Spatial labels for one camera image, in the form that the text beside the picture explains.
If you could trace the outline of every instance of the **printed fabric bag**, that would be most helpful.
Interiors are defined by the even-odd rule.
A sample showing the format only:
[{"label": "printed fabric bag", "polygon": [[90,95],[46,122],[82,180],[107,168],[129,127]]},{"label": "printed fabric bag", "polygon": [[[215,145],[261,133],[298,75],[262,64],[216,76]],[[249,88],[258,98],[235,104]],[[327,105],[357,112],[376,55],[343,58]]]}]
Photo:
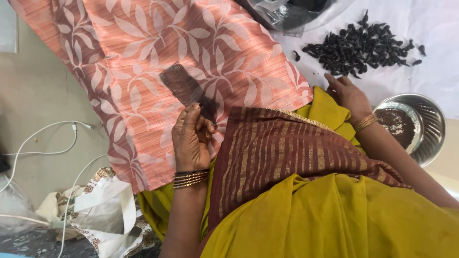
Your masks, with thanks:
[{"label": "printed fabric bag", "polygon": [[130,183],[111,168],[97,171],[67,215],[100,258],[127,258],[160,243],[145,220]]}]

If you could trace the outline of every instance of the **pink cloth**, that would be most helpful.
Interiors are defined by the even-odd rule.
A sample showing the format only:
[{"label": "pink cloth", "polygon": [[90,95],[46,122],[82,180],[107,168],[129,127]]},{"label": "pink cloth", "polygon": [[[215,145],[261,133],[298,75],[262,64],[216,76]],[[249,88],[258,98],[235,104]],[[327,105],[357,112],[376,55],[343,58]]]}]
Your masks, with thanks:
[{"label": "pink cloth", "polygon": [[108,159],[134,193],[172,180],[171,128],[184,106],[159,78],[179,61],[219,107],[295,110],[312,88],[268,31],[230,0],[9,0],[87,92]]}]

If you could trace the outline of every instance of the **metal container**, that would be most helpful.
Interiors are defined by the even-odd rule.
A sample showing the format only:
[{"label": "metal container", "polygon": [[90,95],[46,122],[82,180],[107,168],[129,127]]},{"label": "metal container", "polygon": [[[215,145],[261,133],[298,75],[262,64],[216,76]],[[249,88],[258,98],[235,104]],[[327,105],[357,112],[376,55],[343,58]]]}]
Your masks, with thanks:
[{"label": "metal container", "polygon": [[414,138],[407,152],[424,167],[434,160],[443,147],[446,121],[440,107],[426,96],[404,93],[390,97],[373,110],[395,108],[404,111],[414,123]]}]

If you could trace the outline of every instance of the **white paper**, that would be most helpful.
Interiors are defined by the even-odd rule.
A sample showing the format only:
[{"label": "white paper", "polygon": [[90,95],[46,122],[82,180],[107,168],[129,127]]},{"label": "white paper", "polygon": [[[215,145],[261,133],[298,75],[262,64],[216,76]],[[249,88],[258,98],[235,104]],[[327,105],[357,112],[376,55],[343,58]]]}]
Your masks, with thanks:
[{"label": "white paper", "polygon": [[17,16],[7,0],[0,0],[0,52],[17,53]]},{"label": "white paper", "polygon": [[[407,63],[422,59],[414,67],[368,67],[358,74],[362,79],[349,78],[365,94],[371,105],[401,93],[419,93],[433,99],[447,118],[459,119],[459,1],[457,0],[356,0],[333,21],[320,28],[305,32],[301,39],[272,32],[282,45],[285,55],[308,80],[309,84],[328,86],[327,72],[318,60],[301,51],[308,43],[322,44],[327,33],[338,34],[342,28],[362,19],[368,9],[369,24],[386,22],[397,40],[414,40],[416,49],[409,51]],[[425,46],[426,57],[417,47]],[[301,60],[295,62],[293,50]]]}]

